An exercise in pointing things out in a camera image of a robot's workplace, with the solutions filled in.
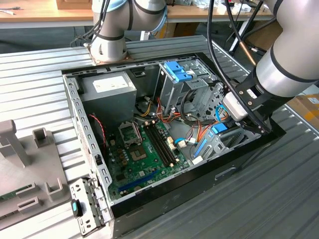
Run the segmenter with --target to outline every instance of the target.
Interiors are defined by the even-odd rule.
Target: connector
[[[181,140],[180,142],[177,143],[177,145],[178,145],[180,148],[185,148],[185,147],[187,146],[185,140]]]
[[[227,127],[223,123],[219,123],[214,125],[211,129],[215,134],[218,134],[220,132],[227,130]]]
[[[174,149],[176,149],[176,147],[174,146],[174,144],[170,143],[168,145],[168,147],[170,148],[171,151],[173,151]]]
[[[168,142],[169,144],[171,144],[171,143],[173,143],[173,142],[174,142],[174,140],[172,139],[172,137],[171,137],[171,136],[169,136],[169,137],[167,137],[167,142]]]

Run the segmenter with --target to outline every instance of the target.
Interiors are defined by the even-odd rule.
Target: wire bundle
[[[169,117],[164,117],[163,112],[161,110],[160,99],[158,98],[157,101],[158,101],[158,108],[156,110],[156,115],[163,123],[171,123],[173,120],[180,117],[180,113],[177,113],[177,112],[173,113]]]
[[[149,102],[149,106],[148,106],[148,109],[146,110],[146,112],[144,114],[141,114],[140,116],[142,117],[145,117],[145,116],[148,116],[149,113],[150,113],[150,110],[151,110],[151,102]]]

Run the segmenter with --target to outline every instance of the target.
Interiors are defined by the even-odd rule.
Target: orange wire
[[[226,116],[223,117],[223,118],[221,118],[220,120],[222,121],[222,120],[225,120],[225,119],[227,119],[227,118],[228,118],[228,113],[226,113]],[[204,134],[207,132],[207,130],[208,130],[210,127],[212,127],[213,125],[217,124],[217,123],[219,123],[219,121],[217,121],[217,122],[215,122],[215,123],[210,124],[209,126],[207,126],[207,127],[205,128],[205,130],[200,134],[199,139],[198,139],[198,142],[201,141],[201,139],[203,138],[203,136],[204,136]]]

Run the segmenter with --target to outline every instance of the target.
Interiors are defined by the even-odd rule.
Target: metal table
[[[129,42],[134,59],[204,52],[203,36]],[[248,74],[215,45],[229,77]],[[14,119],[17,136],[38,127],[54,133],[69,183],[88,174],[61,69],[92,65],[83,47],[0,55],[0,119]],[[273,118],[287,131],[245,170],[125,236],[132,238],[317,238],[319,133],[283,107]],[[88,238],[107,239],[108,228]],[[69,203],[0,232],[0,238],[81,238]]]

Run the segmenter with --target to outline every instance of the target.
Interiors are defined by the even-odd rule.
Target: label
[[[317,98],[308,98],[313,104],[319,104],[319,100]]]
[[[251,98],[253,98],[253,99],[257,98],[257,96],[255,95],[255,93],[252,90],[248,89],[247,93],[250,95]]]
[[[123,76],[115,76],[112,78],[94,81],[93,86],[97,93],[101,93],[128,87],[129,85],[126,83]]]

